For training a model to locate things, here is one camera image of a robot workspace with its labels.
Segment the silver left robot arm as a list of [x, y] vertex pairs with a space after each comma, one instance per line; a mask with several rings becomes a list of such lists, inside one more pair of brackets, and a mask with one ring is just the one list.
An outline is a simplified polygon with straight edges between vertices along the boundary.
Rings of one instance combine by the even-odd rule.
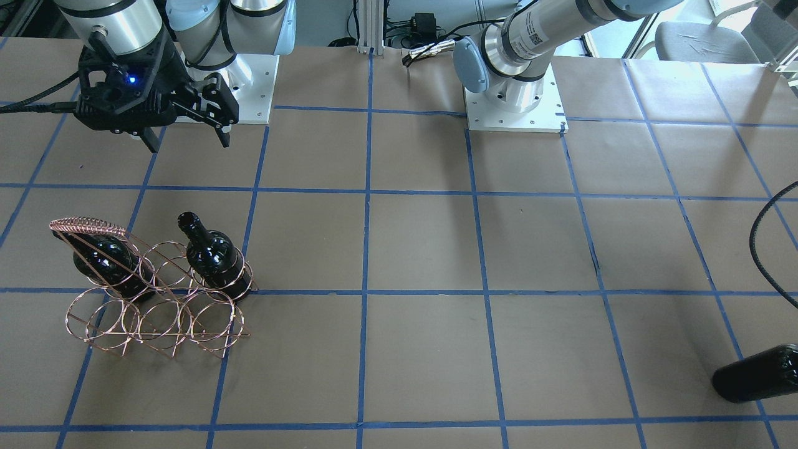
[[[413, 49], [402, 64], [410, 67], [451, 51], [466, 91], [518, 116], [539, 106], [542, 80], [559, 46], [616, 20], [635, 22], [675, 5], [675, 1], [532, 1], [505, 18], [487, 21], [475, 34], [439, 37]], [[186, 65], [205, 72], [225, 68], [244, 54], [288, 55], [296, 43], [294, 1], [168, 1], [165, 11]]]

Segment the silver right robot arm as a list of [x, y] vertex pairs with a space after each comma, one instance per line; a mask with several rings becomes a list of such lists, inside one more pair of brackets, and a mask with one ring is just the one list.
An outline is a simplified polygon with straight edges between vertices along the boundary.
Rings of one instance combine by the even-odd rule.
[[296, 45], [294, 1], [58, 1], [83, 40], [72, 114], [91, 130], [127, 133], [152, 153], [154, 128], [267, 124], [277, 63]]

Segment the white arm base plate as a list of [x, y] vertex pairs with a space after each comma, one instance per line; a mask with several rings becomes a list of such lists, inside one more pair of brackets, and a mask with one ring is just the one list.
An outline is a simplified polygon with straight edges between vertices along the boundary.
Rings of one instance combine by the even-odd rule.
[[[238, 54], [230, 64], [214, 69], [225, 79], [239, 104], [240, 124], [269, 123], [279, 59], [277, 55]], [[182, 51], [176, 51], [171, 62], [161, 66], [156, 84], [168, 86], [177, 82], [181, 74], [202, 80], [210, 73], [210, 70], [186, 67]]]
[[491, 79], [490, 88], [463, 88], [468, 128], [485, 132], [564, 133], [569, 130], [559, 86], [551, 66], [533, 82]]

